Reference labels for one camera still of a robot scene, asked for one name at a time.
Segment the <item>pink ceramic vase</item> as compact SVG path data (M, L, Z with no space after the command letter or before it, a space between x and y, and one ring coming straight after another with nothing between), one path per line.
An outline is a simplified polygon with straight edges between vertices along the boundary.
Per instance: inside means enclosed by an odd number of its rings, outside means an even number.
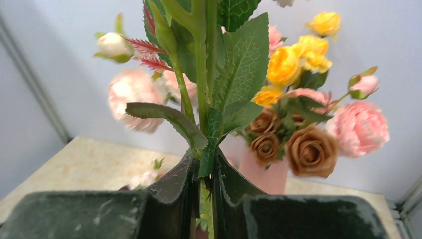
M279 160L265 169L257 164L243 142L224 143L222 151L229 163L257 188L272 195L284 194L289 168L287 160Z

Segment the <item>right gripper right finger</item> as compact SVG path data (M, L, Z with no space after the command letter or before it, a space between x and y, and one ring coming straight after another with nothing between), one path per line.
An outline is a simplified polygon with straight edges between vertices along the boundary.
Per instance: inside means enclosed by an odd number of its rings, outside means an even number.
M216 239L246 239L247 227L242 200L244 196L265 192L234 169L217 148L212 170L213 229Z

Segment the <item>red paper flower bouquet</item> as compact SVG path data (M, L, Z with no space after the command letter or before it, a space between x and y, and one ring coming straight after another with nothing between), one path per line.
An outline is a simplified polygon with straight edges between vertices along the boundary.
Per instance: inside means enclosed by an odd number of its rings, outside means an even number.
M139 176L133 177L127 185L127 188L129 190L143 190L155 183L165 174L165 172L161 170L164 159L165 158L154 159L152 161L152 168Z

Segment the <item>artificial roses in vase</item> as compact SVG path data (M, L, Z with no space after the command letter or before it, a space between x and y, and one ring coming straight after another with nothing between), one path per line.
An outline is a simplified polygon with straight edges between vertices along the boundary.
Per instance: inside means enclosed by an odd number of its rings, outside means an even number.
M285 178L327 178L340 156L359 158L390 140L386 118L368 97L379 88L377 67L352 76L343 104L322 92L332 62L326 57L328 39L341 29L339 13L321 12L306 23L309 35L286 46L276 27L268 30L267 84L252 101L262 112L239 131L248 145L251 169Z

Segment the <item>peach pink rose stem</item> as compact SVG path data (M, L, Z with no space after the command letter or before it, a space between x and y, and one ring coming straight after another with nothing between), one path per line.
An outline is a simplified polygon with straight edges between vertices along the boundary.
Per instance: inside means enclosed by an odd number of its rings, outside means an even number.
M212 170L225 137L249 123L268 63L269 17L253 17L257 0L146 0L145 40L129 37L122 14L114 31L97 32L95 56L141 68L123 70L108 87L113 117L130 130L154 133L169 122L198 159L200 189L208 196L209 237L215 239Z

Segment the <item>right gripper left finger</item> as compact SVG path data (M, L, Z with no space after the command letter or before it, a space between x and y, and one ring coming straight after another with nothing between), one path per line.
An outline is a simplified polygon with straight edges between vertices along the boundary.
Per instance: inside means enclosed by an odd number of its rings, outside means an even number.
M198 159L187 153L147 188L146 239L194 239L198 216Z

